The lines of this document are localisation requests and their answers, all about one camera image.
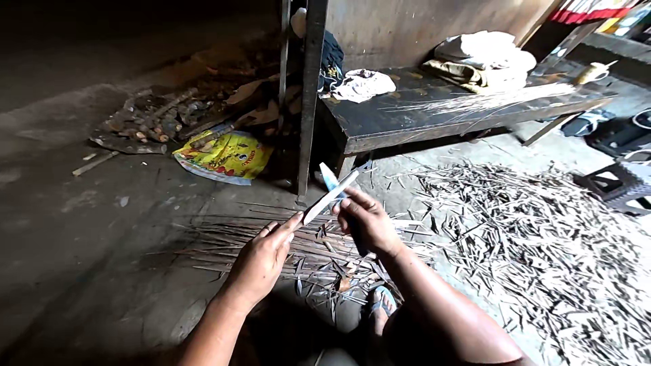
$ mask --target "sandal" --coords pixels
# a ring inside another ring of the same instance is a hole
[[[375,297],[375,294],[380,295],[379,296],[380,300],[378,302],[376,302],[376,303],[373,303],[373,305],[370,307],[370,312],[373,313],[373,311],[375,311],[375,310],[379,309],[380,307],[382,307],[382,309],[384,309],[384,311],[387,313],[387,316],[390,317],[391,314],[393,314],[393,312],[398,309],[398,306],[396,305],[396,300],[393,298],[393,295],[391,294],[391,291],[389,291],[389,289],[387,289],[384,286],[379,286],[379,287],[377,287],[375,289],[375,292],[373,293],[373,297]],[[386,297],[388,297],[389,303],[391,303],[391,305],[393,306],[393,311],[390,311],[387,304],[385,304],[384,301],[382,301],[383,300],[382,295],[385,295]]]

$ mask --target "finger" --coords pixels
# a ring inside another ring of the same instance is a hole
[[[346,211],[339,213],[337,216],[337,221],[339,221],[339,227],[341,227],[341,231],[343,231],[345,234],[348,234],[348,221],[346,220]]]
[[[380,203],[377,200],[360,190],[347,187],[344,192],[348,194],[351,200],[355,201],[359,206],[362,206],[366,211],[375,212],[377,209],[381,209]]]
[[[275,231],[270,235],[273,237],[274,243],[276,246],[281,245],[290,234],[292,234],[296,229],[301,225],[301,220],[303,219],[303,212],[296,212],[289,220],[280,225],[275,229]]]
[[[290,234],[287,237],[287,240],[282,242],[282,244],[278,247],[278,251],[276,252],[276,265],[279,265],[281,267],[281,271],[283,270],[283,263],[287,258],[287,253],[289,253],[290,242],[292,239],[294,239],[294,233]]]
[[[269,235],[269,233],[278,226],[278,223],[276,221],[272,221],[265,225],[262,230],[255,236],[256,238],[264,238],[265,236]]]
[[[366,211],[362,206],[357,204],[357,202],[346,198],[341,201],[341,209],[345,210],[347,214],[353,216],[354,218],[357,218],[361,221],[368,222],[371,213]]]

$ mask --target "forearm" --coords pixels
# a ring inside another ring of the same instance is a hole
[[[179,365],[227,366],[251,308],[229,293],[218,292],[208,304]]]
[[[495,321],[463,294],[448,285],[404,244],[380,255],[391,278],[452,340],[467,362],[499,363],[523,357],[515,342]]]

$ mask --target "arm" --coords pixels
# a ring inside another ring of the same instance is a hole
[[[273,288],[302,218],[297,212],[282,225],[271,222],[242,248],[229,278],[192,331],[180,365],[229,364],[244,319]]]
[[[413,298],[429,320],[450,337],[463,361],[504,363],[524,357],[491,317],[448,285],[402,243],[379,202],[352,188],[346,193],[350,198],[341,202],[341,209],[335,209],[342,230],[348,230],[346,217],[357,218],[369,250],[378,255],[405,297]]]

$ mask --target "left hand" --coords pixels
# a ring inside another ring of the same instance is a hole
[[[302,219],[299,211],[282,225],[268,223],[242,248],[220,292],[232,295],[248,310],[267,296],[281,274],[289,244]]]

